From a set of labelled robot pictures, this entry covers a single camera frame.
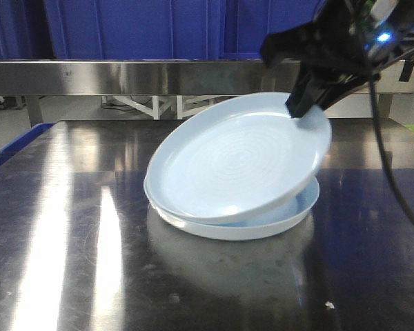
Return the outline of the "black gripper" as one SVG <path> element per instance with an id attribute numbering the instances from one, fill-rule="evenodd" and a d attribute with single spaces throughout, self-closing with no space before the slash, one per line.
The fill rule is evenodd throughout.
<path id="1" fill-rule="evenodd" d="M 380 72 L 414 56 L 414 1 L 325 1 L 312 21 L 268 34 L 260 48 L 269 68 L 283 59 L 327 68 L 342 74 L 364 75 L 366 65 Z M 319 70 L 300 70 L 285 102 L 292 118 L 302 118 L 319 103 L 327 110 L 361 90 L 365 77 L 325 88 Z"/>

